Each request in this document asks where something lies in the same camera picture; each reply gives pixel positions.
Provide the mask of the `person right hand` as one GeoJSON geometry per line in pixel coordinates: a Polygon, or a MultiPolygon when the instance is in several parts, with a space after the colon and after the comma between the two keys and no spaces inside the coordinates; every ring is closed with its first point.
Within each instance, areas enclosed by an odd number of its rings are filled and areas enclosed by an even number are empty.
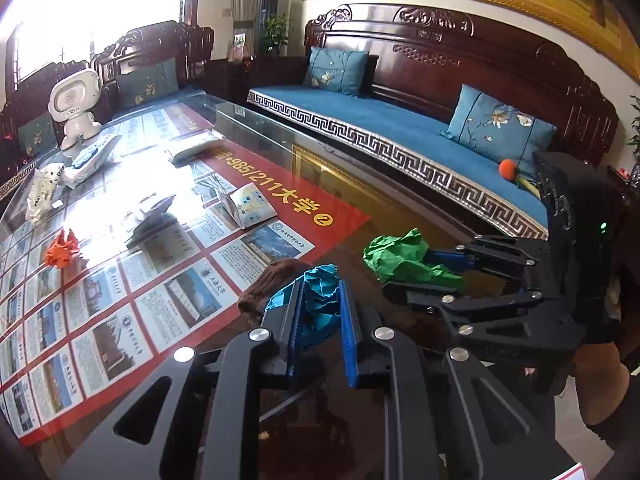
{"type": "Polygon", "coordinates": [[[573,359],[579,411],[587,426],[609,418],[623,402],[630,383],[614,342],[585,344],[573,359]]]}

